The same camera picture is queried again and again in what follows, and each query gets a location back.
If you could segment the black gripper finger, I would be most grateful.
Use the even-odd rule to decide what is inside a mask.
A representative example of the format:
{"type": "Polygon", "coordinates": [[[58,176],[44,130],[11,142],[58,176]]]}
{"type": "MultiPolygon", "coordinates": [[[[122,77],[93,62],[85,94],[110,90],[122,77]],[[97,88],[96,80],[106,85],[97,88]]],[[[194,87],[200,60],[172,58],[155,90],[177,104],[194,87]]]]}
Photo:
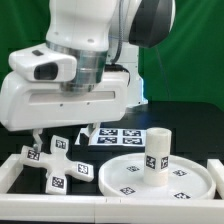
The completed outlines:
{"type": "Polygon", "coordinates": [[[83,131],[83,138],[91,139],[95,135],[95,133],[98,131],[99,128],[100,128],[99,123],[88,124],[87,127],[83,131]]]}
{"type": "Polygon", "coordinates": [[[42,148],[42,144],[43,144],[43,141],[41,139],[42,132],[43,132],[42,129],[34,129],[33,130],[33,138],[34,138],[33,149],[35,151],[40,151],[42,148]]]}

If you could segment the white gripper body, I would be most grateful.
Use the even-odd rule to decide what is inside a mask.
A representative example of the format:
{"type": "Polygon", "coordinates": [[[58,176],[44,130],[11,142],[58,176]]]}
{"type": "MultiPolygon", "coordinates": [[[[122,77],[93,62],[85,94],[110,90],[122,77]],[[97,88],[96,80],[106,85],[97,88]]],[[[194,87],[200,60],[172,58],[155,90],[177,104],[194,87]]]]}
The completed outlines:
{"type": "Polygon", "coordinates": [[[0,122],[9,131],[120,120],[127,105],[128,74],[105,72],[83,95],[65,95],[59,83],[29,82],[15,72],[0,91],[0,122]]]}

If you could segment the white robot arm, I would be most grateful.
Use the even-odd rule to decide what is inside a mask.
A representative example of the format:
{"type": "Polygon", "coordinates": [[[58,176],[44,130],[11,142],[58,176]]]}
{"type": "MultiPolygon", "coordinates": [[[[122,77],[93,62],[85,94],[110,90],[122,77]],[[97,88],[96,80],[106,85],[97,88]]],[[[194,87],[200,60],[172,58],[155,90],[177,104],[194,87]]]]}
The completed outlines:
{"type": "Polygon", "coordinates": [[[121,119],[130,72],[117,63],[123,43],[158,45],[170,33],[175,0],[50,0],[42,44],[14,51],[0,89],[0,123],[31,130],[121,119]]]}

